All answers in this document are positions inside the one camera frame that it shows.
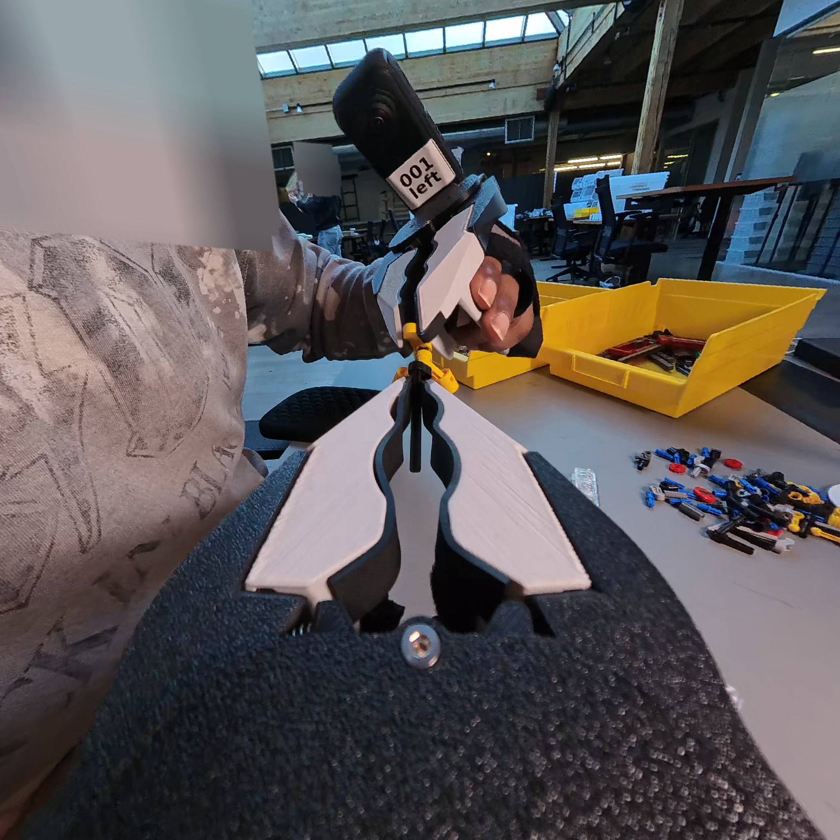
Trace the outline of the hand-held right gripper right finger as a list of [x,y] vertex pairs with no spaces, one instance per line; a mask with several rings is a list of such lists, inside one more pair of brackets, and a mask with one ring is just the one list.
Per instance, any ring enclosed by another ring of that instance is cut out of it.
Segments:
[[529,451],[434,382],[423,421],[444,485],[430,575],[437,614],[492,616],[506,601],[589,590]]

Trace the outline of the yellow plastic bin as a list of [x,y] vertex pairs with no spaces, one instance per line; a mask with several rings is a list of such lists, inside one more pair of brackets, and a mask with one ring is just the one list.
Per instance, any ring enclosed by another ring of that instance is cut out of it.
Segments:
[[[554,304],[542,315],[542,358],[570,382],[681,417],[780,363],[824,289],[661,279]],[[602,355],[668,329],[705,340],[689,375]]]
[[434,361],[449,368],[460,384],[477,390],[549,364],[554,351],[597,355],[653,328],[657,291],[648,282],[618,290],[547,281],[537,287],[543,337],[537,358],[458,351],[451,360],[434,352]]

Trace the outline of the person's left hand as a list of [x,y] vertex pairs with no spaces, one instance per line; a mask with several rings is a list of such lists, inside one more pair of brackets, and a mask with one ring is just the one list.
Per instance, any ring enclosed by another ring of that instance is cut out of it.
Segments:
[[452,331],[458,346],[469,350],[507,354],[532,330],[532,310],[516,317],[519,287],[516,279],[505,273],[501,262],[490,256],[483,259],[469,284],[470,294],[481,318]]

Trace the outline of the grey desk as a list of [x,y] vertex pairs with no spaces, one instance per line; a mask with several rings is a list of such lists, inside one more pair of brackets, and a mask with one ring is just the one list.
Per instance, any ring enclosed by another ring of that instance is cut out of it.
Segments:
[[236,838],[824,838],[743,726],[678,596],[542,456],[586,591],[439,616],[445,487],[390,482],[401,568],[363,617],[310,607],[251,654]]

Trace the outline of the red and black beam assembly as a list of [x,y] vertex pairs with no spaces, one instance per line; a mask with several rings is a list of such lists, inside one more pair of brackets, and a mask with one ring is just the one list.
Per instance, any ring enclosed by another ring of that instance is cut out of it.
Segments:
[[673,334],[671,331],[654,331],[623,343],[616,343],[597,355],[622,364],[650,362],[668,374],[688,376],[699,360],[707,342]]

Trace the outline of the skylight window strip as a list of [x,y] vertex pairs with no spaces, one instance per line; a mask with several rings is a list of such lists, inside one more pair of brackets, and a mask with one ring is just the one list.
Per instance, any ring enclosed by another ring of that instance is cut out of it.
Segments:
[[561,9],[486,18],[463,24],[395,31],[293,49],[275,49],[258,54],[257,66],[263,78],[288,77],[349,68],[371,50],[378,48],[404,60],[518,46],[557,39],[565,33],[570,22],[571,14]]

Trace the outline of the black axle with yellow connectors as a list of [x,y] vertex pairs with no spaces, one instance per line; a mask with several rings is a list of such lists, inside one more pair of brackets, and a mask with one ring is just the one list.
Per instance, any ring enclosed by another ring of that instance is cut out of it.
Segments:
[[415,322],[408,322],[402,328],[402,337],[413,352],[413,361],[399,368],[392,382],[407,379],[409,386],[410,408],[410,455],[409,469],[419,473],[422,469],[422,437],[423,437],[423,397],[425,384],[435,382],[449,393],[456,393],[459,388],[454,373],[434,362],[431,343],[424,342],[419,335]]

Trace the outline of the black office chair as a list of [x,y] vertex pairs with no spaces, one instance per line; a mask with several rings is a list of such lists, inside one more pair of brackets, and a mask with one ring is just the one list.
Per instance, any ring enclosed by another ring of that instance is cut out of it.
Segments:
[[551,206],[554,221],[554,238],[550,250],[552,257],[574,260],[578,256],[578,232],[565,215],[564,204],[556,203]]
[[595,182],[602,216],[591,268],[601,288],[617,289],[643,282],[654,255],[669,250],[656,239],[658,214],[650,210],[617,212],[614,207],[609,175]]

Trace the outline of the person's torso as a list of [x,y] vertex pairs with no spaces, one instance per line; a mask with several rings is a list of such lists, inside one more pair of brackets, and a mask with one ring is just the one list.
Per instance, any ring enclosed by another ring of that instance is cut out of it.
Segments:
[[148,604],[260,482],[232,249],[2,229],[2,812],[83,737]]

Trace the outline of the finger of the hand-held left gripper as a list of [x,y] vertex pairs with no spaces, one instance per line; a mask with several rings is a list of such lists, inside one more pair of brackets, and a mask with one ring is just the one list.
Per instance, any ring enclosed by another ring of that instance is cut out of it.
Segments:
[[404,340],[404,328],[408,323],[418,324],[416,278],[410,269],[416,256],[416,251],[389,254],[374,277],[375,301],[385,329],[398,349],[411,348]]
[[485,250],[472,227],[476,205],[469,204],[434,235],[433,252],[426,261],[415,290],[416,325],[419,336],[438,354],[453,354],[457,342],[446,321],[457,309],[456,321],[479,323],[470,284],[485,258]]

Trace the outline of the dark grey table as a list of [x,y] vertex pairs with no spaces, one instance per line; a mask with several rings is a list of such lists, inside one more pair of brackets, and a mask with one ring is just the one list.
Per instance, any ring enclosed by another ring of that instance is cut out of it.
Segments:
[[814,366],[794,351],[741,388],[838,443],[839,361],[814,360]]

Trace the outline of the person's left forearm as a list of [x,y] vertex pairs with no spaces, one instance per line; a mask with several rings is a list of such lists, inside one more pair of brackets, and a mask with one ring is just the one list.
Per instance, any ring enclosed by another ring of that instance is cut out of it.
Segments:
[[396,352],[375,297],[384,258],[369,266],[300,239],[284,217],[268,250],[235,251],[244,282],[248,343],[314,362]]

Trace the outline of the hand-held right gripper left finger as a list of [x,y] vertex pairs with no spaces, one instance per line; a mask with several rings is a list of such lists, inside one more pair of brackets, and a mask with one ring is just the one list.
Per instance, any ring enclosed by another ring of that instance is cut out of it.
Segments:
[[403,464],[411,383],[394,382],[306,453],[246,577],[248,592],[334,600],[351,617],[381,604],[401,549],[390,482]]

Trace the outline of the wooden top table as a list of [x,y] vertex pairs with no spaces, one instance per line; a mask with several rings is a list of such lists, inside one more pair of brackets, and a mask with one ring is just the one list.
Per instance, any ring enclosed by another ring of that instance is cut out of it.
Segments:
[[715,214],[712,218],[710,232],[707,237],[707,244],[703,251],[697,273],[698,280],[711,280],[726,233],[733,200],[737,196],[759,193],[767,188],[780,185],[786,186],[793,183],[794,180],[794,175],[785,175],[711,184],[683,185],[653,192],[618,194],[617,199],[619,201],[653,202],[655,200],[676,199],[680,197],[693,198],[695,196],[704,196],[717,200]]

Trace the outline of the pile of mixed small bricks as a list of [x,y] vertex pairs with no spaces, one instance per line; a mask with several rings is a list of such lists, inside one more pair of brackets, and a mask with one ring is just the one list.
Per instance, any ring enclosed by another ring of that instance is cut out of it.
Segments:
[[647,509],[679,512],[722,548],[784,554],[796,540],[839,544],[839,508],[827,489],[778,470],[748,470],[716,448],[643,450],[630,462],[646,477],[640,497]]

